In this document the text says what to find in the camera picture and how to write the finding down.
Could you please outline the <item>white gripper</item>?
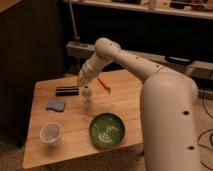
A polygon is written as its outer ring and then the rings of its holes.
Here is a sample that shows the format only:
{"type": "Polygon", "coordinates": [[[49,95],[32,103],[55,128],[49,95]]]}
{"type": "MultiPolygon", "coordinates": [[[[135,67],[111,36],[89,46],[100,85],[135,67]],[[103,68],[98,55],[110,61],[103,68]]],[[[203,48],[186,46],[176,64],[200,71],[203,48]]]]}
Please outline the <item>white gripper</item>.
{"type": "Polygon", "coordinates": [[[86,61],[78,74],[78,87],[87,85],[98,75],[99,71],[89,61],[86,61]]]}

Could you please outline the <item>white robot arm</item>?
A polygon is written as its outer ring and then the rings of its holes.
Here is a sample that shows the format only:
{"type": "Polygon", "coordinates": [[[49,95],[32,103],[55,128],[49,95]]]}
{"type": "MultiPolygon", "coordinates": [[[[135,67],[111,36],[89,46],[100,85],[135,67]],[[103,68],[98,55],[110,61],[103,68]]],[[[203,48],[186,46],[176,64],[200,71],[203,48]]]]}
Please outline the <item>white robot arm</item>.
{"type": "Polygon", "coordinates": [[[142,82],[140,111],[146,171],[202,171],[194,119],[198,98],[195,81],[99,38],[95,52],[80,70],[78,85],[91,82],[112,62],[142,82]]]}

